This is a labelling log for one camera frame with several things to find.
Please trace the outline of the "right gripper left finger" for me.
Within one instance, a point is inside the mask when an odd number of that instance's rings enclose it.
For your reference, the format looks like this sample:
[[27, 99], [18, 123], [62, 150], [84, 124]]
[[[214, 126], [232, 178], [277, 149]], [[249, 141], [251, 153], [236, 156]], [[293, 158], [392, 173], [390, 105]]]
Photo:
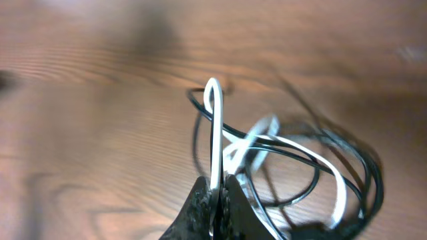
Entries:
[[211, 240], [211, 192], [206, 177], [198, 177], [173, 223], [159, 240]]

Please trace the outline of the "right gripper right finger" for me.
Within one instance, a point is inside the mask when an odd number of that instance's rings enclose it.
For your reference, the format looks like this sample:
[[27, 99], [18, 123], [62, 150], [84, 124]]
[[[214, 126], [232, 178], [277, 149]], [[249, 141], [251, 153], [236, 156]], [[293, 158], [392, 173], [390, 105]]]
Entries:
[[220, 198], [218, 239], [275, 240], [258, 219], [234, 175], [228, 175]]

